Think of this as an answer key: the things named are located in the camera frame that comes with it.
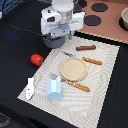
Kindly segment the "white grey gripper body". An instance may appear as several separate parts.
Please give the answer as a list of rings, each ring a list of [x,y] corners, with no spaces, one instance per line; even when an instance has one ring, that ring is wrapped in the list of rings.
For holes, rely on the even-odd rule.
[[[58,12],[52,7],[41,11],[41,33],[51,38],[63,37],[71,32],[83,28],[84,16],[83,11],[78,13]]]

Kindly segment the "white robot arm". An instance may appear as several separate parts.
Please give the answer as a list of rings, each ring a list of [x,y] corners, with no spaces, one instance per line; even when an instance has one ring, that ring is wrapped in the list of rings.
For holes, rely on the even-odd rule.
[[[83,28],[85,12],[73,12],[73,0],[52,0],[52,5],[41,11],[41,33],[44,38],[63,37]]]

